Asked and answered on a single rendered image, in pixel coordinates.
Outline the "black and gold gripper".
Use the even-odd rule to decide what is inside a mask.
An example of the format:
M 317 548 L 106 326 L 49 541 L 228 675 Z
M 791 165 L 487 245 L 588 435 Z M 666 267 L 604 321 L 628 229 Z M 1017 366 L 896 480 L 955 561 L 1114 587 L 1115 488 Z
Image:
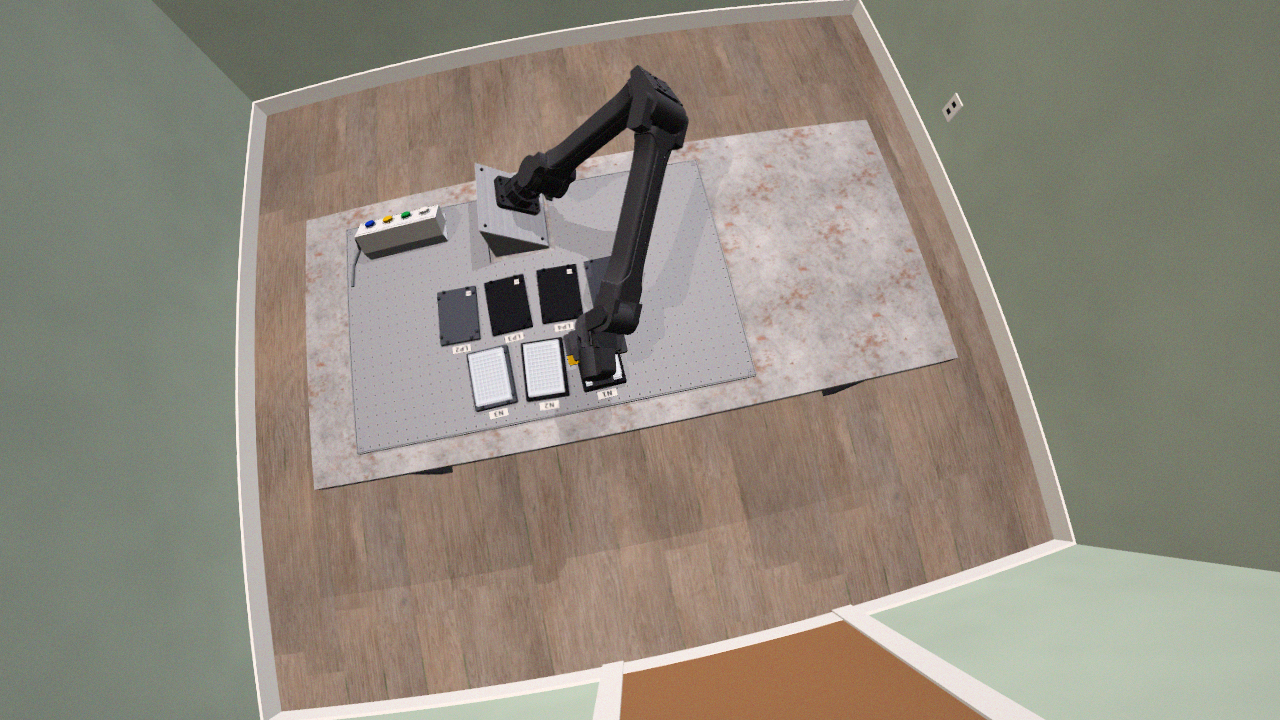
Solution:
M 570 334 L 570 337 L 568 337 L 568 334 Z M 564 348 L 566 348 L 566 354 L 567 354 L 570 365 L 576 365 L 576 364 L 580 363 L 579 361 L 579 345 L 577 345 L 577 340 L 576 340 L 576 338 L 579 338 L 579 336 L 576 334 L 576 331 L 570 331 L 568 334 L 563 336 Z M 625 334 L 616 334 L 616 338 L 617 338 L 617 346 L 618 346 L 618 348 L 614 350 L 614 355 L 616 354 L 626 354 L 628 351 L 628 348 L 627 348 L 627 345 L 626 345 Z

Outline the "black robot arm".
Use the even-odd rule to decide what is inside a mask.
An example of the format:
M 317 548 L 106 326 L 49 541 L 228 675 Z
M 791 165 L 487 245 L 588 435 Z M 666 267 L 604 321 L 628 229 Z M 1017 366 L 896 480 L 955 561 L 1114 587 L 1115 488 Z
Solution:
M 684 104 L 664 81 L 639 65 L 630 76 L 625 87 L 563 142 L 524 158 L 512 178 L 494 179 L 498 208 L 536 217 L 540 193 L 549 201 L 563 197 L 582 161 L 623 129 L 635 131 L 634 159 L 611 263 L 594 307 L 575 323 L 581 378 L 593 382 L 594 389 L 614 386 L 616 334 L 632 334 L 637 328 L 643 269 L 666 167 L 671 151 L 684 149 L 689 127 Z

